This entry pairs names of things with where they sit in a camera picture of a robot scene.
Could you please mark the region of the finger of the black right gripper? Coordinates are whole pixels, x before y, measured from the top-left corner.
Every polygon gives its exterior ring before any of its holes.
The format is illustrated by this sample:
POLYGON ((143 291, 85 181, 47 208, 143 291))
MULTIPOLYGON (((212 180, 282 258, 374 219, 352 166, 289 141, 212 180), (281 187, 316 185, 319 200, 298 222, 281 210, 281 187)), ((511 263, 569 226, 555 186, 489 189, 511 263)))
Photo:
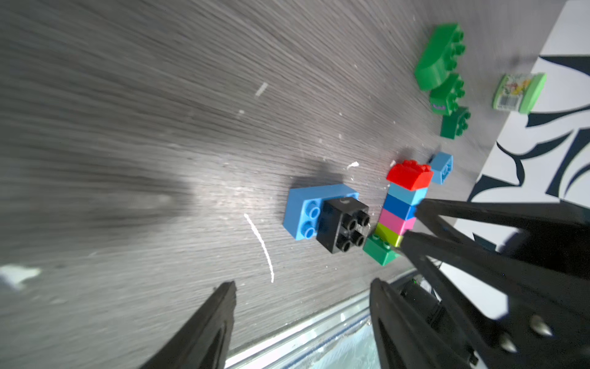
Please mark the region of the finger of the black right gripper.
POLYGON ((589 281, 409 232, 403 252, 489 368, 587 368, 589 281))
POLYGON ((474 203, 427 199, 416 217, 434 235, 472 245, 443 217, 501 225, 519 230, 501 247, 506 257, 575 277, 589 276, 589 210, 559 203, 474 203))

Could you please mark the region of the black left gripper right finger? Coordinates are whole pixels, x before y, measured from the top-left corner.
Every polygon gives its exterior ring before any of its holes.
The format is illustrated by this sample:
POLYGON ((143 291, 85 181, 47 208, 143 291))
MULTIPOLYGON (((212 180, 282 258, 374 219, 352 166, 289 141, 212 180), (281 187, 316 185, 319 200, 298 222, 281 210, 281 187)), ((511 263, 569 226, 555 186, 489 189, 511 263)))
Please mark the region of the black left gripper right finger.
POLYGON ((382 368, 469 368, 470 343, 442 301, 414 278, 370 285, 370 317, 382 368))

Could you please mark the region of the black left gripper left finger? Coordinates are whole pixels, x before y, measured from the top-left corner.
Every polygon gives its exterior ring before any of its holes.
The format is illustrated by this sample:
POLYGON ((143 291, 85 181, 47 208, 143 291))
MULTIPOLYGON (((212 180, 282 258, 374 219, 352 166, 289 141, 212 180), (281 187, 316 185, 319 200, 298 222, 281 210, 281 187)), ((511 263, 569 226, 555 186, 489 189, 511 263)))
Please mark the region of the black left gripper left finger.
POLYGON ((224 368, 234 327, 237 287, 221 284, 143 368, 224 368))

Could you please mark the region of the lime green lego brick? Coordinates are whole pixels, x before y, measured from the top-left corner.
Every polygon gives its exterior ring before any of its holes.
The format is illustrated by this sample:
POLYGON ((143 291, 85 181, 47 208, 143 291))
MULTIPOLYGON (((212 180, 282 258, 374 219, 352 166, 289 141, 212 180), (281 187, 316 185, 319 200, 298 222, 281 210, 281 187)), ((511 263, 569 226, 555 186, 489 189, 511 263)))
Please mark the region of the lime green lego brick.
POLYGON ((403 240, 402 235, 399 235, 381 223, 376 225, 375 234, 390 244, 392 248, 398 248, 403 240))

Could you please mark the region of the magenta lego brick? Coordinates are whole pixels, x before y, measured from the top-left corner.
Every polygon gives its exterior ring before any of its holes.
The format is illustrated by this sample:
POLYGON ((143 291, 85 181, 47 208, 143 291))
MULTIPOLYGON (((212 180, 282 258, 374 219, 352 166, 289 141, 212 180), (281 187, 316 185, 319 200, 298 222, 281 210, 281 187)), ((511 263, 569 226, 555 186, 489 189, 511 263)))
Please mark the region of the magenta lego brick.
POLYGON ((402 219, 383 209, 379 217, 379 223, 398 235, 404 235, 406 231, 413 229, 416 218, 402 219))

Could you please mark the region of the small black block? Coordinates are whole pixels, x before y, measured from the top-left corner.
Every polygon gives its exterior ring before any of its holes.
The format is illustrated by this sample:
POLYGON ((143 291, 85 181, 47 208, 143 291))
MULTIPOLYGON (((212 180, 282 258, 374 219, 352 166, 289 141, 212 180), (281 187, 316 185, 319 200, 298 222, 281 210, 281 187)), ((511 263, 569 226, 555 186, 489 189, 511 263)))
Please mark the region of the small black block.
POLYGON ((324 202, 318 221, 317 240, 330 253, 362 248, 370 225, 369 207, 354 197, 324 202))

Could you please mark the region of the cyan lego brick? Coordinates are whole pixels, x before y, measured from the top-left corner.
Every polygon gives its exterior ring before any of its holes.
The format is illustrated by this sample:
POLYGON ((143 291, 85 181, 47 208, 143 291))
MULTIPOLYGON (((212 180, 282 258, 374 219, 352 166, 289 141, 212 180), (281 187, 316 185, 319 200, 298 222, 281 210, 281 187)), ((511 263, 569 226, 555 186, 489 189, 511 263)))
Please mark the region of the cyan lego brick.
POLYGON ((388 195, 397 198, 411 206, 418 205, 426 197, 428 188, 421 188, 415 191, 410 191, 395 183, 390 183, 388 195))

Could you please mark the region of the red lego brick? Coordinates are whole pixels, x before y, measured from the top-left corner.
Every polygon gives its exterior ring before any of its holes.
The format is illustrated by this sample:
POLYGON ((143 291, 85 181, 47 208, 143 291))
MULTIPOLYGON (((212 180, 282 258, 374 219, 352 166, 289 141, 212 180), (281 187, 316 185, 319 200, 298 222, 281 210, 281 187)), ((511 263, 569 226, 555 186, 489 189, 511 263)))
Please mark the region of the red lego brick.
POLYGON ((414 160, 406 160, 395 164, 388 175, 387 180, 408 191, 416 191, 428 188, 433 179, 434 172, 429 165, 421 165, 414 160))

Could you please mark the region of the long blue lego brick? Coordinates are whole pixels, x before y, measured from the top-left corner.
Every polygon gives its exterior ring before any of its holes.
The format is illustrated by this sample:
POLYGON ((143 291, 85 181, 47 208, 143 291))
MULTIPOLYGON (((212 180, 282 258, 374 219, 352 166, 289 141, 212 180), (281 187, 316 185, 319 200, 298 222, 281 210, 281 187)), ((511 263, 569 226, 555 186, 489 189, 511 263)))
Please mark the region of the long blue lego brick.
POLYGON ((317 235, 317 223, 323 203, 335 198, 359 199, 359 192, 345 184, 292 188, 284 216, 284 228, 296 240, 309 240, 317 235))

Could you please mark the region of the small green lego brick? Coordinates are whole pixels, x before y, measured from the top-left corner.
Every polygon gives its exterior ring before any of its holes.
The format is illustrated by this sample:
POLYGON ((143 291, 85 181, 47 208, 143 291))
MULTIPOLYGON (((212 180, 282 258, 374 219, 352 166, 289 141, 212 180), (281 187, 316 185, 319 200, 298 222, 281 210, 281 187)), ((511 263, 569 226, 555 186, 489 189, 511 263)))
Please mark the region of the small green lego brick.
POLYGON ((448 78, 430 92, 430 107, 433 114, 450 116, 459 108, 459 100, 466 94, 465 82, 458 73, 450 73, 448 78))

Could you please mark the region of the light green tall lego brick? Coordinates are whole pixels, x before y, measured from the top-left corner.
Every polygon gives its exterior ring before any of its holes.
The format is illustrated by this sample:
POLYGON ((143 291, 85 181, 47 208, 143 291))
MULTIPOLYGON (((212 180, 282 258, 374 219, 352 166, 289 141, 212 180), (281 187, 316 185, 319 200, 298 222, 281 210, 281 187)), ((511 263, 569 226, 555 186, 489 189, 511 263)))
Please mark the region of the light green tall lego brick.
POLYGON ((414 75, 423 92, 441 86, 458 66, 465 51, 464 32, 458 23, 438 25, 415 67, 414 75))

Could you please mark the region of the green long lego plate brick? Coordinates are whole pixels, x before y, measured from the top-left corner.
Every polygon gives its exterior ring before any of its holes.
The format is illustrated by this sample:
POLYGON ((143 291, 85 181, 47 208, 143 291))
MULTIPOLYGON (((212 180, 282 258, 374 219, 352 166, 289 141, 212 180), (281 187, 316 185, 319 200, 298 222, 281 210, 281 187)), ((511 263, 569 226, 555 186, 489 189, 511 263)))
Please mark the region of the green long lego plate brick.
POLYGON ((393 247, 378 235, 368 237, 363 250, 381 266, 386 266, 399 258, 399 254, 393 250, 393 247))

